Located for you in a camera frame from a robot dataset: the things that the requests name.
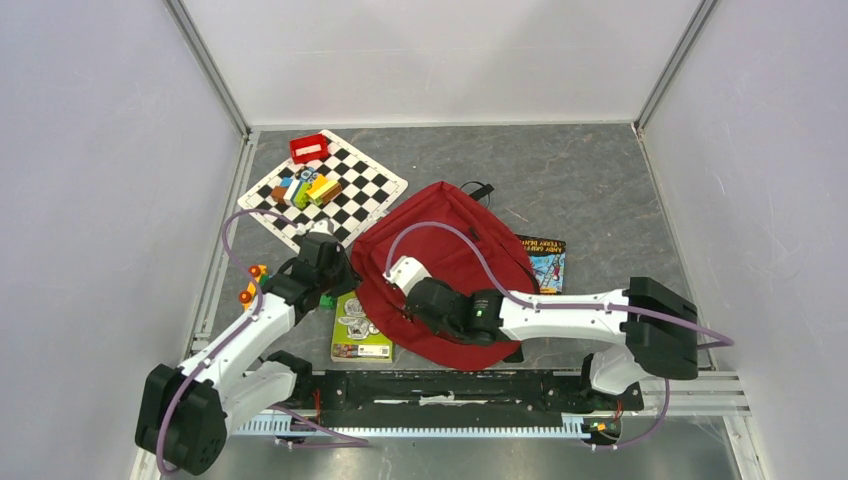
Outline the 169-storey treehouse book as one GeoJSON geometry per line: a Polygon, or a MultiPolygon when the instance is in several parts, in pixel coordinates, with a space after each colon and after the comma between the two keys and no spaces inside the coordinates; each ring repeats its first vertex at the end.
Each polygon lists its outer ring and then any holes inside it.
{"type": "Polygon", "coordinates": [[[542,294],[564,292],[567,243],[562,240],[518,235],[527,252],[542,294]]]}

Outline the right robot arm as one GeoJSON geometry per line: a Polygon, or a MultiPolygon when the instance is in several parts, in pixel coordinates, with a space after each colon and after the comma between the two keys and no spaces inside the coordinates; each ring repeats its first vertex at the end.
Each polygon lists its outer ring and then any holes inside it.
{"type": "Polygon", "coordinates": [[[434,334],[461,345],[492,346],[532,338],[607,344],[590,355],[577,382],[580,400],[602,408],[649,376],[698,376],[695,305],[649,277],[625,289],[589,295],[534,295],[496,289],[464,295],[430,277],[400,287],[405,311],[434,334]]]}

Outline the red backpack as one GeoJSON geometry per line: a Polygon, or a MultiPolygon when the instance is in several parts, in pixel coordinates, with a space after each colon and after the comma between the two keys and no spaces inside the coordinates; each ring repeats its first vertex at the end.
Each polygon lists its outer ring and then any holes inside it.
{"type": "Polygon", "coordinates": [[[401,256],[420,261],[435,278],[469,295],[491,289],[535,293],[538,284],[518,237],[460,188],[434,183],[397,206],[354,242],[351,263],[361,276],[356,295],[367,317],[395,344],[440,366],[474,371],[522,357],[515,341],[462,345],[431,333],[405,317],[403,293],[383,277],[387,262],[401,256]]]}

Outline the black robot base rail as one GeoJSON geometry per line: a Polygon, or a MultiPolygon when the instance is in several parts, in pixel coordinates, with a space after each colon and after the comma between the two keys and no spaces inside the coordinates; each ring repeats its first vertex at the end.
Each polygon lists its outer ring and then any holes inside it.
{"type": "Polygon", "coordinates": [[[295,371],[294,391],[282,406],[313,412],[334,429],[555,427],[564,414],[644,408],[638,384],[618,395],[599,393],[569,370],[317,371],[297,359],[295,371]]]}

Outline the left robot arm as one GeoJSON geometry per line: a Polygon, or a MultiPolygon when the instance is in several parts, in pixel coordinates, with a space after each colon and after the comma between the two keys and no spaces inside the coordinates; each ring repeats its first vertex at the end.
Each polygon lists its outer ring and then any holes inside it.
{"type": "Polygon", "coordinates": [[[316,309],[324,294],[340,295],[360,283],[341,243],[310,231],[296,257],[259,289],[257,297],[205,349],[176,367],[160,364],[147,376],[135,443],[153,454],[161,474],[200,475],[228,437],[262,410],[280,402],[306,405],[314,394],[310,367],[285,352],[248,369],[267,347],[316,309]]]}

